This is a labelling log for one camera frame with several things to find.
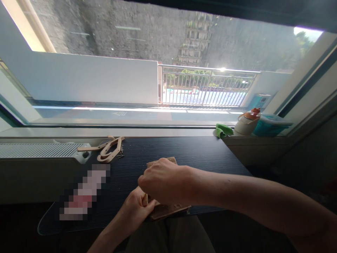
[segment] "dark wooden desk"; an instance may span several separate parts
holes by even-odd
[[[132,138],[123,141],[124,155],[111,162],[110,183],[102,191],[100,201],[93,209],[87,221],[58,221],[59,211],[53,204],[41,219],[38,232],[41,235],[81,231],[93,228],[104,228],[117,214],[129,193],[137,187],[137,180],[146,169],[147,162],[161,157],[176,158],[178,165],[189,165],[198,169],[217,173],[251,176],[224,142],[217,137],[166,137],[166,138]],[[98,164],[97,155],[93,152],[83,171]],[[223,210],[217,207],[193,206],[189,215]]]

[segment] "bottle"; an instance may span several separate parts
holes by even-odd
[[[238,117],[234,130],[239,134],[251,135],[261,117],[260,108],[254,108]]]

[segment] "metal railing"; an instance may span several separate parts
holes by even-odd
[[[162,104],[240,106],[259,71],[163,65]]]

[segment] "window sill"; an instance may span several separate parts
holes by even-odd
[[[0,132],[0,142],[11,138],[79,139],[106,138],[107,135],[125,137],[195,137],[216,136],[215,129],[158,129],[158,128],[11,128]],[[226,145],[288,145],[287,137],[239,136],[223,138]]]

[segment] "green sponge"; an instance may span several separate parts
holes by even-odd
[[[233,135],[233,129],[231,129],[229,126],[223,125],[223,124],[217,124],[216,127],[217,136],[222,139],[223,137],[226,137],[227,135]]]

